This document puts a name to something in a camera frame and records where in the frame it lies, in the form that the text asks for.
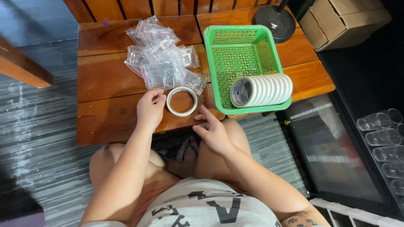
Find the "plastic basket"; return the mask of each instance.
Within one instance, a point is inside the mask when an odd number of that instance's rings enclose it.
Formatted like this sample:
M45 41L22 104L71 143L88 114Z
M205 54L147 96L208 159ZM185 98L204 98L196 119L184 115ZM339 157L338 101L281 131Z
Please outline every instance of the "plastic basket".
M217 109L226 115L286 109L278 105L237 108L230 101L233 83L241 76L283 73L271 31L262 25L209 26L204 31L206 54Z

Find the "person's left hand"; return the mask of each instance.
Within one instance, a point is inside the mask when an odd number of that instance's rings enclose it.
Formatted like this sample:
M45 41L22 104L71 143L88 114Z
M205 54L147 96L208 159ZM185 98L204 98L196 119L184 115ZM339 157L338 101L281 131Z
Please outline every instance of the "person's left hand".
M154 132L163 118L163 109L167 96L163 90L146 92L137 104L136 127L148 128Z

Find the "cardboard box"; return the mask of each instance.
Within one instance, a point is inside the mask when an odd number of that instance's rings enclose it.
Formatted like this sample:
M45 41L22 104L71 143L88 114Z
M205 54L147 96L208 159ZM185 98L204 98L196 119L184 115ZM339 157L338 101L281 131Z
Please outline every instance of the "cardboard box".
M316 0L300 25L321 51L356 46L390 21L379 0Z

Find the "forearm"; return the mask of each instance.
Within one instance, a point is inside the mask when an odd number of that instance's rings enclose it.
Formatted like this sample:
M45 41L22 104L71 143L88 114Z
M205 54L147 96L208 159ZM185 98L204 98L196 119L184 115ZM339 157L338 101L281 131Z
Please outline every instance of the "forearm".
M128 220L142 190L150 154L152 133L137 126L117 163L90 201L80 224L91 221Z
M267 205L281 221L310 205L292 185L238 147L232 147L224 159L248 193Z

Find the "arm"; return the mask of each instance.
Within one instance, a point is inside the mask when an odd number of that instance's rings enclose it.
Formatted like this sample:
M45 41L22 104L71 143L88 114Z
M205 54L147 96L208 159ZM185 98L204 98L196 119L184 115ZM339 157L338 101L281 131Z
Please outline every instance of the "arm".
M249 194L267 205L283 226L300 227L314 224L330 226L325 218L288 182L272 173L235 146L223 124L205 107L195 120L207 122L194 126L206 144L223 156L227 166Z
M152 134L163 117L165 101L163 90L148 91L139 100L136 128L88 204L79 226L93 221L125 222L132 218L145 180Z

